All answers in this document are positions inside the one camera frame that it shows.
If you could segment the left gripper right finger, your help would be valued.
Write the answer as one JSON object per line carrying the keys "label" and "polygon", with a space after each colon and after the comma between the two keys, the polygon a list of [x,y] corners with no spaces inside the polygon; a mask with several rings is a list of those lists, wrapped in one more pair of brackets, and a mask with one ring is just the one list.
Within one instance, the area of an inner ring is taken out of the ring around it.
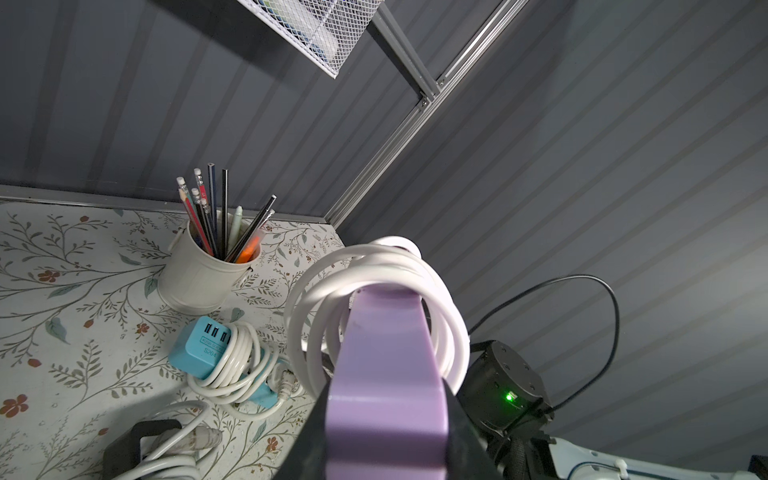
{"label": "left gripper right finger", "polygon": [[446,446],[446,478],[448,480],[492,480],[501,475],[481,446],[469,418],[444,381],[448,414]]}

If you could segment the purple power strip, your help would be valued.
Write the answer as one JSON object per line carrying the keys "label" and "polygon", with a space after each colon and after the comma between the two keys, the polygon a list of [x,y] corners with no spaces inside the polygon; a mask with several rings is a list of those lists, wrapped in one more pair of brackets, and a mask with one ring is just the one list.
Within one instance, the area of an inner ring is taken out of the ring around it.
{"label": "purple power strip", "polygon": [[443,479],[448,413],[419,295],[358,291],[325,422],[329,479]]}

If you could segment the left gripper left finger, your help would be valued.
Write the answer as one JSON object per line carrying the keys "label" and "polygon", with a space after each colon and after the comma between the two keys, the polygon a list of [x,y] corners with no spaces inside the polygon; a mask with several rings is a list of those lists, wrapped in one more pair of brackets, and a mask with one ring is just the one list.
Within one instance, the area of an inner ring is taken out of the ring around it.
{"label": "left gripper left finger", "polygon": [[330,385],[326,385],[273,480],[324,480],[326,478],[326,414]]}

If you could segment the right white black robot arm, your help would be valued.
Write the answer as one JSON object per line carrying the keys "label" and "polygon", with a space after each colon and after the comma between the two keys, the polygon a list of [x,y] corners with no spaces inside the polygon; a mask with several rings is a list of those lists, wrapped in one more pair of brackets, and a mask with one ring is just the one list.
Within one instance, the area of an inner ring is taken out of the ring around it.
{"label": "right white black robot arm", "polygon": [[500,341],[474,344],[458,402],[504,479],[765,479],[767,458],[747,470],[706,472],[606,454],[543,432],[553,419],[541,377]]}

